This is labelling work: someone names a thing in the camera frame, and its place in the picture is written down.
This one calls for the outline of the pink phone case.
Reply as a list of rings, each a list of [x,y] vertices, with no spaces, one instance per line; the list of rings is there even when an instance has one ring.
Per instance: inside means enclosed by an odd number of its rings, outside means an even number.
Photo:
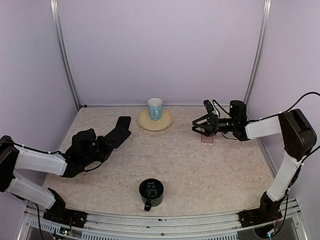
[[[215,144],[215,137],[214,136],[204,136],[200,135],[199,141],[201,145],[204,146],[213,146]]]

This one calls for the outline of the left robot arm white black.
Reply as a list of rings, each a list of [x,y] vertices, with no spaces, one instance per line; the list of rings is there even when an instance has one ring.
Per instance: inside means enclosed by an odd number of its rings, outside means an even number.
[[[115,148],[115,140],[96,136],[92,128],[74,135],[65,153],[33,149],[4,135],[0,139],[0,190],[42,206],[45,219],[66,222],[73,214],[63,198],[55,190],[44,189],[16,171],[32,170],[73,178],[95,162],[104,163]]]

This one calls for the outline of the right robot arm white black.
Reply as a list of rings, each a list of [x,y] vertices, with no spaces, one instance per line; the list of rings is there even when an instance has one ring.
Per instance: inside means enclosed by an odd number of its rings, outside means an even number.
[[[282,161],[272,183],[262,194],[259,207],[239,212],[243,226],[252,226],[280,219],[281,204],[288,198],[305,159],[312,154],[317,134],[304,113],[289,109],[260,119],[249,120],[243,101],[229,103],[227,117],[221,117],[216,101],[204,100],[206,114],[192,122],[192,130],[205,137],[231,133],[240,142],[276,138],[283,147]]]

